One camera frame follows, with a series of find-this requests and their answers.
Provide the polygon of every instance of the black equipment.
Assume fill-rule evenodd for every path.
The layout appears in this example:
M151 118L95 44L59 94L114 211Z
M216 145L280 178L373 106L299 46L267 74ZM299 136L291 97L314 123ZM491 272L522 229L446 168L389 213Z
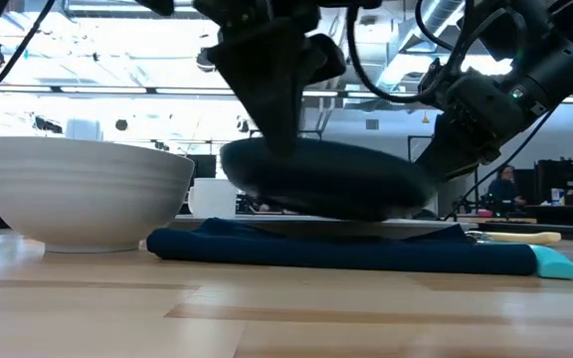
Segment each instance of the black equipment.
M44 118L41 115L35 116L34 127L39 129L39 130L53 132L55 134L63 134L64 133L64 129L60 125L52 123L51 121L49 121L48 119Z
M551 203L551 190L562 189L565 193L565 204L573 205L572 159L539 160L535 170L537 194L540 202Z
M173 0L137 1L159 15L174 11ZM48 0L46 9L54 2ZM6 3L0 0L0 16ZM540 0L483 0L479 4L466 0L461 34L449 46L451 57L444 65L431 64L414 96L384 92L372 84L361 67L355 44L358 11L377 8L381 3L194 0L193 6L220 26L220 43L206 50L206 59L227 81L276 156L296 153L304 87L337 77L346 69L344 55L332 39L306 35L317 27L320 7L348 8L349 55L365 86L384 99L421 101L444 112L437 117L431 144L416 161L438 181L472 173L480 164L494 161L505 142L544 116L535 133L553 109L573 95L573 0L557 0L549 7ZM426 32L421 17L417 20ZM8 61L0 83L38 26ZM495 59L513 59L512 71L501 77L484 76L475 70L462 72L461 63L476 39Z
M188 154L187 158L194 162L194 174L190 186L194 185L195 178L215 178L217 157L212 154Z
M536 172L534 169L514 169L514 185L516 193L529 205L539 204L536 195Z

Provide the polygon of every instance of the teal object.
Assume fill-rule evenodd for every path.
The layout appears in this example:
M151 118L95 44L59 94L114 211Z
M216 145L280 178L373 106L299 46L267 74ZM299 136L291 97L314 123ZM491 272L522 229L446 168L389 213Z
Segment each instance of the teal object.
M483 242L492 245L527 245L522 243ZM543 278L573 279L573 263L556 250L540 245L528 245L536 255L536 274Z

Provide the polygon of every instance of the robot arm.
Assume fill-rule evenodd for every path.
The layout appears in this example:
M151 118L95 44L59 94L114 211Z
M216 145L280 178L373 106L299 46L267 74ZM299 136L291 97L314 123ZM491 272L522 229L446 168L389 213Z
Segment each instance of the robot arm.
M136 1L160 15L171 15L174 10L173 0ZM416 162L438 180L450 180L492 162L505 142L573 95L573 0L557 0L550 7L541 0L483 0L468 6L448 63L434 62L418 95L412 97L396 97L376 88L357 57L357 11L381 3L194 0L193 5L220 26L221 41L207 51L208 60L276 155L287 155L295 146L304 87L346 70L344 55L330 38L306 35L317 27L320 7L348 8L350 55L368 88L385 99L421 101L443 111L431 144ZM467 5L474 3L467 0ZM6 4L7 0L0 0L0 16ZM497 78L460 70L467 49L477 38L496 60L513 59L509 74Z

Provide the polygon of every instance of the ceiling light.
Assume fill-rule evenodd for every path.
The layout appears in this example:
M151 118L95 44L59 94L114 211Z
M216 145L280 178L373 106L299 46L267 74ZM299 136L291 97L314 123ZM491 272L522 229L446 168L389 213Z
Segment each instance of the ceiling light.
M67 93L147 93L146 88L61 87Z
M160 94L234 95L230 89L156 89Z
M47 86L10 86L0 85L0 92L47 92L52 91Z
M336 90L305 90L304 96L337 96Z
M122 11L122 12L146 12L150 11L144 6L138 5L124 5L124 6L96 6L96 5L70 5L68 7L69 11ZM176 12L196 12L191 6L176 6L174 8Z
M348 96L351 98L376 98L377 94L367 91L351 91Z

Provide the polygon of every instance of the wooden table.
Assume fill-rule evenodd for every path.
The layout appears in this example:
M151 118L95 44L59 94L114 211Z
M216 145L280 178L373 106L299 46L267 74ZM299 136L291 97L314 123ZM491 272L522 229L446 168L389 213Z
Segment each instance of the wooden table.
M1 231L0 357L573 358L573 281L44 255Z

